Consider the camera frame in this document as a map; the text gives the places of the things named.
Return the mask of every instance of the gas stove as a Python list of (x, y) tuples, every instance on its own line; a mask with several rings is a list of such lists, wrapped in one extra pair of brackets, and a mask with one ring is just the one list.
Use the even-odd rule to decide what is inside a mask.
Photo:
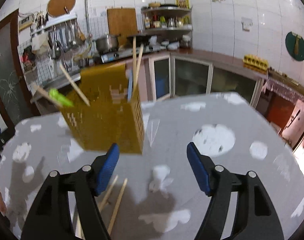
[[(156, 52), (156, 51), (161, 51), (165, 50), (166, 48), (163, 46), (145, 46), (143, 48), (143, 54), (145, 53), (150, 53), (150, 52)], [(138, 55), (140, 51), (140, 47), (136, 48), (136, 54)], [(133, 56), (133, 49), (124, 49), (124, 50), (118, 50), (118, 51), (113, 51), (113, 52), (108, 52), (105, 54), (96, 54), (93, 56), (94, 62), (96, 64), (103, 64), (103, 63), (108, 63), (111, 61), (115, 61), (118, 59), (122, 58), (127, 58)]]

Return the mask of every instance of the brown utensil holder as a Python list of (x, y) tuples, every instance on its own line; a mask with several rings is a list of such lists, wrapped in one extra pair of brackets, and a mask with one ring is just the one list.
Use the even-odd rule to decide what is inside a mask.
[(82, 148), (107, 151), (112, 143), (117, 143), (122, 153), (142, 153), (145, 132), (140, 93), (137, 86), (128, 101), (128, 83), (125, 64), (81, 71), (79, 88), (90, 106), (71, 91), (67, 98), (74, 107), (60, 111)]

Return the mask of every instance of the green handle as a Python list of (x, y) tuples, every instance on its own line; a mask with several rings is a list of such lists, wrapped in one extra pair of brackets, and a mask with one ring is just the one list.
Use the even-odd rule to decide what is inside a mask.
[(64, 95), (59, 93), (57, 89), (51, 88), (49, 91), (49, 96), (55, 100), (57, 100), (59, 103), (61, 103), (63, 106), (70, 106), (73, 107), (73, 102), (69, 99), (67, 99)]

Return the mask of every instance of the blue gripper pad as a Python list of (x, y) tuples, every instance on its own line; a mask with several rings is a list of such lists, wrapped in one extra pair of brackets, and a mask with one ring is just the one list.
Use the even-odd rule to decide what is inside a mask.
[(211, 188), (209, 183), (209, 174), (200, 160), (200, 153), (194, 150), (191, 143), (188, 144), (186, 151), (187, 158), (190, 162), (196, 181), (199, 184), (200, 190), (205, 192), (206, 195), (210, 195)]
[(96, 179), (96, 193), (100, 195), (107, 189), (108, 183), (111, 179), (114, 168), (119, 160), (120, 150), (116, 143), (112, 144), (107, 154)]

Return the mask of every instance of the round cutting board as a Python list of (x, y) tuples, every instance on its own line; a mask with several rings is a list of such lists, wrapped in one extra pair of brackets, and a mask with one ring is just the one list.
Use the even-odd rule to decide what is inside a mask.
[(75, 5), (75, 0), (50, 0), (48, 2), (47, 11), (51, 17), (59, 17), (66, 14), (64, 8), (71, 11)]
[(287, 48), (288, 53), (291, 57), (297, 61), (304, 60), (304, 39), (300, 37), (298, 39), (298, 53), (295, 54), (295, 44), (296, 44), (296, 34), (293, 32), (289, 32), (286, 35), (285, 45)]

